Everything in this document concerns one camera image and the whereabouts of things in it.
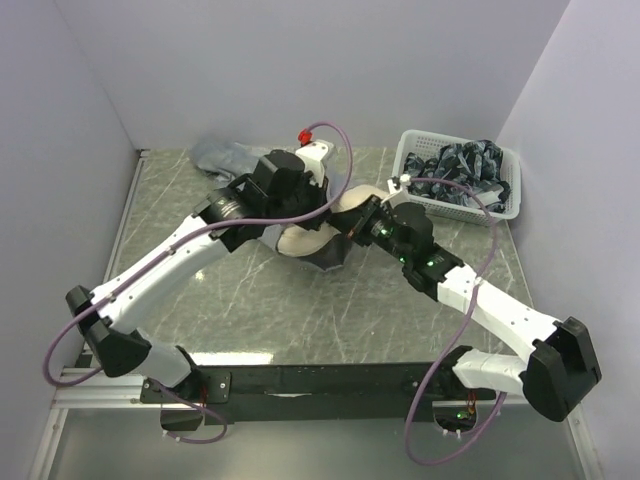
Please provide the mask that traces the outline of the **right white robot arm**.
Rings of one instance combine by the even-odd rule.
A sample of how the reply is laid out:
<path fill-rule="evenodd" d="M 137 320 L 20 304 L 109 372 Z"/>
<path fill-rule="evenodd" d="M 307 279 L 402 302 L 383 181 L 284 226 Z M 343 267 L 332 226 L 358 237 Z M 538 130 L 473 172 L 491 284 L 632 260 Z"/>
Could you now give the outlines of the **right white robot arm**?
<path fill-rule="evenodd" d="M 416 291 L 468 314 L 512 350 L 499 355 L 464 347 L 449 355 L 438 377 L 447 397 L 460 399 L 471 389 L 521 395 L 539 414 L 561 422 L 601 380 L 584 323 L 538 312 L 483 279 L 436 243 L 424 207 L 390 206 L 370 195 L 356 207 L 335 208 L 329 223 L 355 243 L 396 258 Z"/>

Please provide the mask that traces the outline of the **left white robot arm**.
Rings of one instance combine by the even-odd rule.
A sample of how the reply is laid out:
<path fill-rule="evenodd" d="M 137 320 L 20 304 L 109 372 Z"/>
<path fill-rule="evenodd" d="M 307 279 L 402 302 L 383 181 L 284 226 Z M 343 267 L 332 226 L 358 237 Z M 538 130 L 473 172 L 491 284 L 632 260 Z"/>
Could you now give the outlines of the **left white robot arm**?
<path fill-rule="evenodd" d="M 153 305 L 207 265 L 257 240 L 279 250 L 285 231 L 331 238 L 326 220 L 335 189 L 326 173 L 332 144 L 312 141 L 293 152 L 272 150 L 253 169 L 211 192 L 157 247 L 112 280 L 65 297 L 98 368 L 109 378 L 142 373 L 176 401 L 200 388 L 195 363 L 179 346 L 140 327 Z"/>

